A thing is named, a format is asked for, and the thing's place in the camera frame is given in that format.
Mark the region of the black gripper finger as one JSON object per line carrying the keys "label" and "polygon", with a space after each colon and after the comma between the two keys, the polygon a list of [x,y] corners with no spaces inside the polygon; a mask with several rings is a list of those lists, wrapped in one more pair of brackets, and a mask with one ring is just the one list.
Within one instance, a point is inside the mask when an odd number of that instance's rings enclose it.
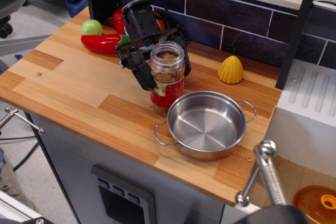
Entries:
{"label": "black gripper finger", "polygon": [[144,90],[152,90],[155,87],[155,81],[151,75],[151,70],[147,64],[143,53],[132,53],[130,56],[130,68]]}
{"label": "black gripper finger", "polygon": [[185,72],[184,75],[188,76],[191,72],[191,64],[188,56],[187,46],[190,44],[190,40],[184,35],[183,31],[176,31],[173,34],[173,41],[180,45],[183,49],[184,53],[184,61],[185,61]]}

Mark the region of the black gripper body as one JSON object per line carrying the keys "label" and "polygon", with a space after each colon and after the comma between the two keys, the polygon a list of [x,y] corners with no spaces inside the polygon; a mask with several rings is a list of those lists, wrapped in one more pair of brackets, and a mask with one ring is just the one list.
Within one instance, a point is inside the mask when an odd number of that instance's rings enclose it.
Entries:
{"label": "black gripper body", "polygon": [[184,32],[181,25],[160,31],[150,0],[133,0],[126,4],[122,11],[125,29],[131,39],[129,43],[116,46],[122,68],[130,69],[130,56],[138,52],[138,47],[157,44],[159,39],[165,36],[168,36],[167,41],[173,41],[176,31]]}

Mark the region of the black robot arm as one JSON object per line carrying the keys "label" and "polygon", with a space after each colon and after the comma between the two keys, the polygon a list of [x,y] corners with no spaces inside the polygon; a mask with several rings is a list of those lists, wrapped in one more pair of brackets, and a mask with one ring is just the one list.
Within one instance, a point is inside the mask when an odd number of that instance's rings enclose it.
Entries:
{"label": "black robot arm", "polygon": [[191,71],[190,61],[187,53],[188,38],[184,35],[183,27],[177,25],[173,28],[160,30],[157,20],[165,20],[167,15],[162,17],[155,15],[152,11],[151,0],[116,0],[117,6],[122,8],[124,24],[131,41],[116,46],[120,57],[122,68],[132,70],[140,86],[144,90],[151,90],[155,82],[150,74],[150,68],[146,61],[150,58],[150,51],[140,52],[141,47],[155,45],[160,39],[173,41],[183,48],[184,60],[186,63],[185,76]]}

